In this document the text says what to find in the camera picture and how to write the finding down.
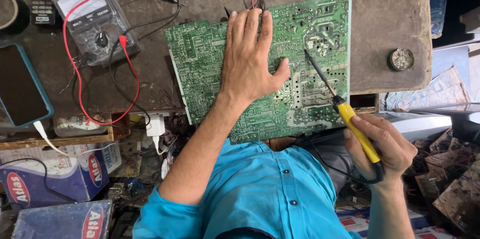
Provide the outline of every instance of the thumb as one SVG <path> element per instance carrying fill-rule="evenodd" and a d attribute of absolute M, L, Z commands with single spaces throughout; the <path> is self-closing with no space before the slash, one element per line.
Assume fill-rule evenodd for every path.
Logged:
<path fill-rule="evenodd" d="M 272 76 L 273 86 L 275 87 L 275 91 L 278 91 L 283 83 L 287 80 L 290 76 L 290 68 L 289 68 L 289 59 L 284 58 L 280 64 L 278 65 L 278 69 Z"/>
<path fill-rule="evenodd" d="M 353 163 L 359 169 L 360 173 L 367 179 L 375 179 L 375 172 L 372 167 L 372 163 L 367 154 L 363 151 L 362 145 L 353 132 L 345 128 L 343 130 L 345 136 L 345 148 L 348 154 L 351 156 Z"/>

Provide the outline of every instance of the yellow soldering iron handle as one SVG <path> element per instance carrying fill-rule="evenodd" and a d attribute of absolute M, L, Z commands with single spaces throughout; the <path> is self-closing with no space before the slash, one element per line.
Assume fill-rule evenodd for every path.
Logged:
<path fill-rule="evenodd" d="M 342 117 L 343 121 L 346 123 L 346 126 L 358 138 L 363 148 L 363 151 L 367 154 L 368 158 L 370 158 L 370 161 L 372 163 L 379 162 L 380 157 L 378 156 L 377 151 L 375 151 L 375 148 L 370 142 L 370 140 L 367 138 L 367 136 L 365 136 L 365 134 L 363 134 L 363 132 L 358 130 L 351 122 L 352 117 L 355 116 L 355 112 L 353 111 L 352 107 L 350 107 L 350 105 L 347 102 L 343 102 L 338 105 L 338 113 Z"/>

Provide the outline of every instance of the atlas logo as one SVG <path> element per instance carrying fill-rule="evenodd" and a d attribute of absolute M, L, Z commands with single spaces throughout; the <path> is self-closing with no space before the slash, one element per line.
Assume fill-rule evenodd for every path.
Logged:
<path fill-rule="evenodd" d="M 24 202 L 30 205 L 30 194 L 22 178 L 15 172 L 10 172 L 7 176 L 7 185 L 11 197 L 15 202 Z"/>
<path fill-rule="evenodd" d="M 102 170 L 100 169 L 99 160 L 94 155 L 88 157 L 88 171 L 93 184 L 96 187 L 100 187 L 102 185 Z"/>
<path fill-rule="evenodd" d="M 88 211 L 83 229 L 81 230 L 81 239 L 99 239 L 102 233 L 103 209 L 99 205 L 93 205 Z"/>

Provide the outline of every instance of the green circuit board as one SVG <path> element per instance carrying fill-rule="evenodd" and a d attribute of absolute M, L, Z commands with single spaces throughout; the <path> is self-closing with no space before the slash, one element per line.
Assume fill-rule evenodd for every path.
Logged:
<path fill-rule="evenodd" d="M 287 57 L 291 76 L 277 93 L 245 110 L 230 133 L 231 144 L 343 126 L 332 95 L 303 49 L 317 60 L 336 93 L 349 101 L 351 0 L 305 0 L 268 10 L 273 17 L 268 70 L 273 74 Z M 190 124 L 201 123 L 220 90 L 226 31 L 227 22 L 208 21 L 165 30 Z"/>

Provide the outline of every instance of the red probe connector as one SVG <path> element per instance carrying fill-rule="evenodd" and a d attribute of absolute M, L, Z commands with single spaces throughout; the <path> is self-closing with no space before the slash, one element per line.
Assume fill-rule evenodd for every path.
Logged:
<path fill-rule="evenodd" d="M 126 48 L 127 47 L 127 38 L 125 36 L 120 36 L 118 39 L 120 40 L 121 47 Z"/>

